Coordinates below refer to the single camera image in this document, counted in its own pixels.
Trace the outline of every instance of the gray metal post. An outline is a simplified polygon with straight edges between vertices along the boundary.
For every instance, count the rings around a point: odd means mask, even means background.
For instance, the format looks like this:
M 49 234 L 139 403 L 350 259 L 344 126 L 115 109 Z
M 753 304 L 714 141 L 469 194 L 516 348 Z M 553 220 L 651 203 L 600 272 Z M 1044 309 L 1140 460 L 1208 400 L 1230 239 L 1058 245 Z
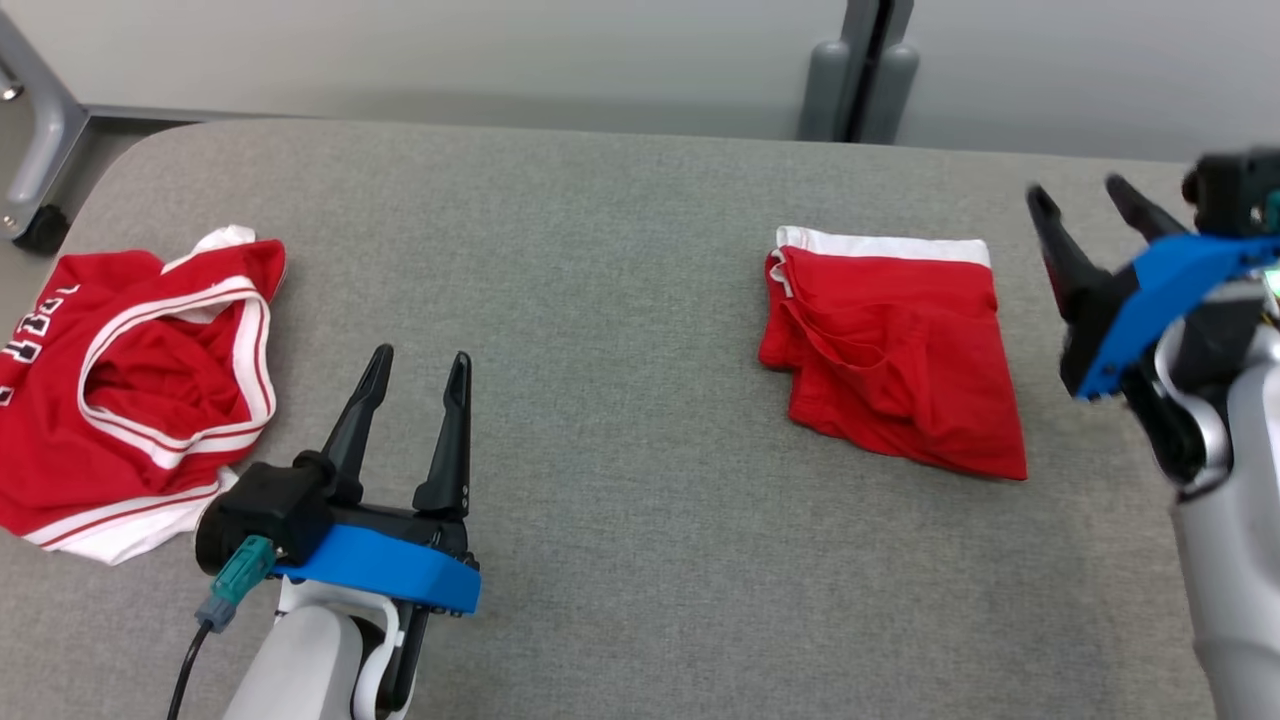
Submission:
M 9 192 L 0 197 L 0 238 L 14 240 L 27 231 L 31 218 L 44 202 L 88 123 L 88 113 L 76 102 L 76 97 L 4 10 L 0 10 L 0 64 L 9 68 L 15 78 L 12 87 L 19 92 L 24 88 L 31 96 L 36 115 L 27 155 Z

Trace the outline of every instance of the gray connector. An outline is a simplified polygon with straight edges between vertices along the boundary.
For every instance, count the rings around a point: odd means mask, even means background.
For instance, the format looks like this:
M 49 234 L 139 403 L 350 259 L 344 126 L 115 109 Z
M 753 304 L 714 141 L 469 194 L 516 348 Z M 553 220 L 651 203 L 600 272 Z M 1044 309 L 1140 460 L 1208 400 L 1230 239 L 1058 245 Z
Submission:
M 201 623 L 207 620 L 215 633 L 221 633 L 234 619 L 236 606 L 216 594 L 209 596 L 196 611 L 196 620 Z

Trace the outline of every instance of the gray floor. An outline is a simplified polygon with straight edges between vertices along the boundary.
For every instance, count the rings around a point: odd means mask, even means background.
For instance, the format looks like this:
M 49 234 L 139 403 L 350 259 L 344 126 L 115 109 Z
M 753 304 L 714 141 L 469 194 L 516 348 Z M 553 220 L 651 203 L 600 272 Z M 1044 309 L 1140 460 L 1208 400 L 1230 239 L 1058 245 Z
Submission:
M 0 196 L 22 163 L 31 141 L 33 115 L 31 101 L 23 96 L 13 102 L 0 102 Z M 170 127 L 163 123 L 132 120 L 92 120 L 77 152 L 50 193 L 74 222 L 84 199 L 106 169 L 138 140 Z M 29 305 L 49 275 L 52 261 L 23 252 L 9 242 L 0 242 L 0 328 L 17 323 L 29 311 Z

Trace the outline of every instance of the robotic arm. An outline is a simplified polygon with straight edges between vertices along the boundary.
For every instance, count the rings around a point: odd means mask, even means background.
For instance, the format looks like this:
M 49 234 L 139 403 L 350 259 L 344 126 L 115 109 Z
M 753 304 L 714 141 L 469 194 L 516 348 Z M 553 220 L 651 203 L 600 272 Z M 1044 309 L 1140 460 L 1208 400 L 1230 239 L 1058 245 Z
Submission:
M 1183 182 L 1192 233 L 1111 176 L 1149 247 L 1093 265 L 1039 186 L 1027 204 L 1073 397 L 1123 395 L 1172 483 L 1196 655 L 1222 719 L 1280 716 L 1280 332 L 1260 274 L 1280 261 L 1280 150 L 1203 158 Z
M 444 421 L 412 509 L 362 503 L 360 470 L 374 411 L 387 395 L 393 351 L 380 346 L 320 452 L 291 468 L 256 462 L 205 511 L 196 560 L 218 575 L 197 612 L 220 632 L 247 587 L 282 579 L 276 623 L 225 720 L 399 720 L 413 696 L 426 621 L 476 609 L 480 573 L 467 550 L 471 359 L 460 352 L 444 391 Z M 255 550 L 265 562 L 239 571 Z M 237 573 L 251 582 L 218 600 Z M 195 652 L 179 675 L 177 715 Z

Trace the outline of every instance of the black rubber foot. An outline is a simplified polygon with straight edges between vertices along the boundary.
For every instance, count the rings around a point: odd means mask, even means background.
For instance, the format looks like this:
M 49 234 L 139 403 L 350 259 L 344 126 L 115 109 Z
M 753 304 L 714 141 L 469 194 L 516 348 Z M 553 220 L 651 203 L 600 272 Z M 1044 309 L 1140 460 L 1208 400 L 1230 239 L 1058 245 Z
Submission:
M 63 247 L 67 240 L 67 231 L 70 224 L 67 215 L 52 205 L 45 205 L 36 210 L 36 217 L 31 219 L 27 232 L 13 240 L 13 243 L 36 255 L 52 256 Z

